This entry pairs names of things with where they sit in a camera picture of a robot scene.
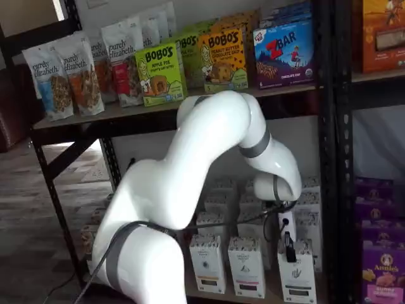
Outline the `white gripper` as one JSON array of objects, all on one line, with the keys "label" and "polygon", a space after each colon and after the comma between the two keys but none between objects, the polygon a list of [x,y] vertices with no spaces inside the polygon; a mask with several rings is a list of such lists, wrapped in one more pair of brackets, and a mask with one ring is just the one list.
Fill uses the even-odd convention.
[{"label": "white gripper", "polygon": [[296,220],[294,212],[289,210],[278,214],[278,223],[280,228],[280,236],[283,239],[285,247],[285,255],[288,263],[296,263],[296,251],[294,243],[297,239]]}]

